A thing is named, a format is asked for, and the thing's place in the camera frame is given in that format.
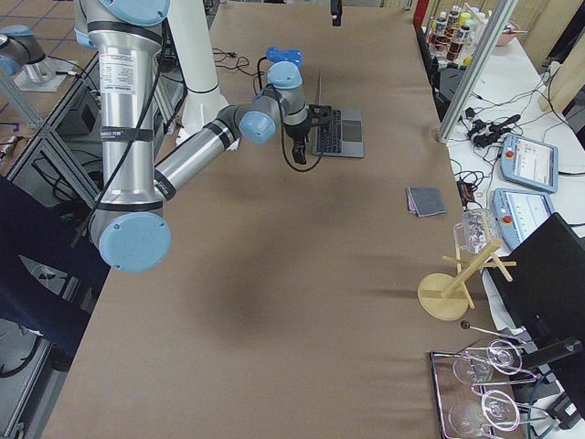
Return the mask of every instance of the brown table surface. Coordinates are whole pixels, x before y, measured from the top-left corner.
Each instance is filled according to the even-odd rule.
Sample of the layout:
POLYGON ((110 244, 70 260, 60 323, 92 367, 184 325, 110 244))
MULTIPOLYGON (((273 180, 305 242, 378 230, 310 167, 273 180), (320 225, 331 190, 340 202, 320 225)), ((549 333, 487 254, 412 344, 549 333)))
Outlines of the brown table surface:
MULTIPOLYGON (((417 286, 455 274, 441 256, 461 204, 410 20, 343 20, 221 6, 214 47, 252 65, 270 45, 302 50, 307 96, 321 68, 323 101, 363 110, 366 158, 299 174, 278 136, 243 141, 185 186, 165 208, 169 256, 110 275, 45 438, 438 436, 427 352, 477 336, 429 316, 417 286), (439 187, 448 214, 409 214, 408 186, 439 187)), ((219 73, 231 102, 250 99, 251 78, 219 73)), ((467 317, 491 326, 476 299, 467 317)))

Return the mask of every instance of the blue joint cap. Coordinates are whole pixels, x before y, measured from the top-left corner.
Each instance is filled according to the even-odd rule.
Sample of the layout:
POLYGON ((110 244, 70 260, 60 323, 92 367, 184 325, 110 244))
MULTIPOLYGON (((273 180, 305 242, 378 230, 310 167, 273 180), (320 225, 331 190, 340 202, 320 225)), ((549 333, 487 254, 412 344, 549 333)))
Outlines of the blue joint cap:
POLYGON ((303 84, 303 77, 299 68, 290 61, 281 61, 268 70, 268 82, 277 89, 296 89, 303 84))
POLYGON ((9 57, 0 55, 0 69, 8 76, 14 76, 20 71, 21 66, 9 57))
POLYGON ((264 145, 276 132, 276 123, 263 112, 247 112, 239 121, 242 135, 256 145, 264 145))
POLYGON ((0 34, 4 34, 7 37, 30 37, 33 32, 25 25, 12 25, 0 29, 0 34))
POLYGON ((139 273, 150 270, 171 248, 166 221, 152 212, 132 212, 113 221, 99 242, 103 260, 117 270, 139 273))
POLYGON ((103 7, 122 21, 135 26, 150 27, 163 22, 168 15, 170 0, 100 0, 103 7))
POLYGON ((276 47, 266 49, 266 58, 272 62, 290 61, 296 64, 296 67, 301 67, 303 64, 303 53, 301 50, 291 48, 289 50, 280 50, 276 47))
POLYGON ((84 48, 96 49, 95 44, 93 44, 93 41, 90 40, 90 37, 88 36, 88 34, 81 32, 77 29, 73 29, 73 30, 75 30, 75 39, 77 39, 77 44, 79 44, 80 46, 83 46, 84 48))

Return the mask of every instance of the label on robot arm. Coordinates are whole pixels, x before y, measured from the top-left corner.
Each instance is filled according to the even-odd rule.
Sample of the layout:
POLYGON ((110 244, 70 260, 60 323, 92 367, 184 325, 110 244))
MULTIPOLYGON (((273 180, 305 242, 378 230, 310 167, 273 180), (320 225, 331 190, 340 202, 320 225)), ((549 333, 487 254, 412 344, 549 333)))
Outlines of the label on robot arm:
POLYGON ((137 63, 130 55, 100 55, 102 93, 136 94, 137 63))

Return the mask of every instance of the navy fabric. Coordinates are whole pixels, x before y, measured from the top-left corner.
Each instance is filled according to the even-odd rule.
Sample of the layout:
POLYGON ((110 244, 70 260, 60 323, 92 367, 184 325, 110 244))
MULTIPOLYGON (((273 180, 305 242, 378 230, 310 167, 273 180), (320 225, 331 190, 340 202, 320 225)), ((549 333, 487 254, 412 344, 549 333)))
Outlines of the navy fabric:
POLYGON ((0 177, 0 318, 39 331, 74 355, 90 315, 48 290, 20 255, 99 291, 110 267, 97 248, 24 190, 0 177))

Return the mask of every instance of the computer monitor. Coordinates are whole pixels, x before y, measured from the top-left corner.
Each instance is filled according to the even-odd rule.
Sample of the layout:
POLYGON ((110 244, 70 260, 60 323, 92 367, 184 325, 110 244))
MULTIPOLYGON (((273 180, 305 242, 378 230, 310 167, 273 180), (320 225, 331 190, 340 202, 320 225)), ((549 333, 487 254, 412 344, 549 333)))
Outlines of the computer monitor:
MULTIPOLYGON (((575 337, 585 343, 585 245, 553 213, 506 258, 513 282, 488 269, 514 323, 524 326, 539 348, 575 337)), ((585 352, 548 363, 585 417, 585 352)))

